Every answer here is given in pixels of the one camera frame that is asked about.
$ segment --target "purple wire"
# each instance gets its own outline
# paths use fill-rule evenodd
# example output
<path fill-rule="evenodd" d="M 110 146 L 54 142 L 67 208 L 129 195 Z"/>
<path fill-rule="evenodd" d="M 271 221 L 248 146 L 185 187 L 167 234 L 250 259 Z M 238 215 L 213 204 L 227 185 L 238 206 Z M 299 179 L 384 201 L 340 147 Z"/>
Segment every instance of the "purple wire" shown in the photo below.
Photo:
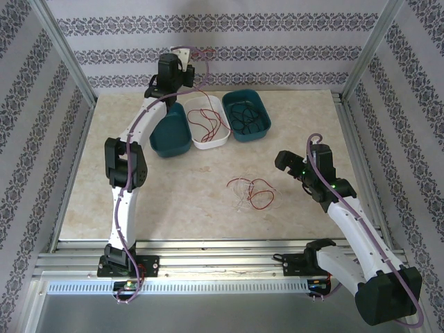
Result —
<path fill-rule="evenodd" d="M 333 187 L 330 186 L 328 181 L 325 180 L 325 178 L 321 175 L 318 168 L 316 167 L 316 163 L 314 161 L 314 158 L 313 158 L 313 155 L 311 154 L 311 149 L 310 149 L 311 139 L 313 139 L 313 137 L 318 137 L 319 142 L 321 142 L 322 135 L 318 134 L 318 133 L 313 133 L 312 135 L 310 135 L 308 137 L 308 140 L 307 140 L 307 156 L 308 156 L 311 166 L 313 167 L 315 174 L 319 177 L 319 179 L 321 179 L 321 182 L 339 199 L 339 201 L 341 201 L 344 204 L 344 206 L 349 210 L 349 212 L 352 213 L 352 215 L 360 222 L 360 224 L 362 225 L 362 227 L 366 231 L 367 235 L 370 237 L 370 240 L 372 241 L 373 245 L 376 247 L 377 251 L 380 253 L 382 259 L 387 264 L 387 266 L 391 269 L 391 271 L 395 274 L 396 278 L 400 281 L 402 287 L 407 292 L 407 295 L 409 295 L 411 301 L 415 305 L 416 310 L 418 311 L 419 318 L 418 318 L 418 322 L 416 324 L 407 324 L 407 323 L 403 323 L 402 321 L 399 321 L 399 320 L 395 320 L 395 322 L 404 326 L 404 327 L 408 327 L 408 328 L 421 327 L 422 324 L 424 323 L 424 314 L 423 314 L 422 309 L 421 309 L 418 301 L 416 300 L 416 297 L 414 296 L 413 292 L 410 290 L 409 286 L 407 286 L 407 283 L 405 283 L 404 279 L 402 279 L 402 276 L 398 273 L 398 271 L 396 270 L 394 265 L 391 263 L 389 257 L 387 257 L 386 253 L 384 252 L 384 250 L 382 249 L 380 244 L 377 242 L 375 236 L 370 231 L 370 228 L 368 227 L 367 223 L 365 223 L 365 221 L 362 219 L 361 215 L 359 215 L 359 213 L 356 210 L 354 210 L 353 207 L 350 206 L 349 203 Z"/>
<path fill-rule="evenodd" d="M 139 293 L 140 288 L 141 288 L 139 267 L 137 266 L 137 263 L 136 263 L 134 257 L 131 255 L 131 253 L 130 253 L 130 251 L 129 251 L 126 243 L 125 243 L 125 238 L 123 237 L 123 234 L 120 231 L 120 225 L 119 225 L 119 206 L 120 206 L 120 202 L 121 202 L 121 199 L 123 198 L 123 193 L 130 188 L 131 182 L 133 181 L 132 180 L 132 175 L 131 175 L 131 171 L 132 171 L 131 158 L 130 158 L 130 154 L 129 154 L 129 152 L 130 152 L 131 137 L 133 135 L 134 129 L 136 128 L 137 124 L 140 122 L 140 119 L 142 119 L 143 116 L 146 113 L 148 113 L 148 111 L 154 105 L 156 105 L 160 101 L 163 101 L 164 99 L 167 99 L 169 97 L 185 95 L 185 94 L 189 94 L 190 92 L 197 92 L 200 88 L 202 88 L 204 85 L 207 84 L 208 76 L 210 74 L 210 68 L 208 66 L 207 56 L 201 50 L 197 49 L 194 46 L 176 46 L 176 47 L 171 48 L 172 51 L 176 50 L 176 49 L 189 49 L 189 50 L 193 50 L 193 51 L 199 53 L 200 56 L 202 56 L 202 58 L 205 60 L 205 68 L 206 68 L 207 72 L 206 72 L 205 77 L 203 78 L 202 82 L 200 83 L 200 85 L 198 87 L 194 87 L 193 89 L 187 90 L 186 92 L 175 92 L 173 94 L 168 94 L 168 95 L 162 96 L 162 97 L 156 99 L 150 105 L 148 105 L 145 110 L 140 112 L 139 116 L 134 121 L 134 124 L 131 126 L 131 128 L 130 128 L 130 130 L 128 132 L 128 135 L 126 137 L 126 152 L 127 152 L 127 156 L 128 156 L 128 179 L 126 181 L 125 187 L 120 190 L 119 197 L 117 198 L 117 202 L 116 202 L 116 209 L 114 210 L 114 224 L 116 226 L 117 234 L 119 235 L 119 239 L 120 239 L 120 242 L 122 243 L 123 250 L 125 251 L 125 253 L 128 256 L 128 258 L 130 258 L 131 263 L 134 265 L 134 267 L 136 269 L 136 276 L 137 276 L 137 288 L 134 291 L 134 293 L 131 295 L 131 297 L 129 299 L 125 300 L 126 304 L 128 304 L 129 302 L 131 302 L 132 300 L 134 300 L 136 298 L 136 296 Z M 117 302 L 121 302 L 121 299 L 119 298 L 119 295 L 120 295 L 120 292 L 117 292 L 117 294 L 116 294 Z"/>

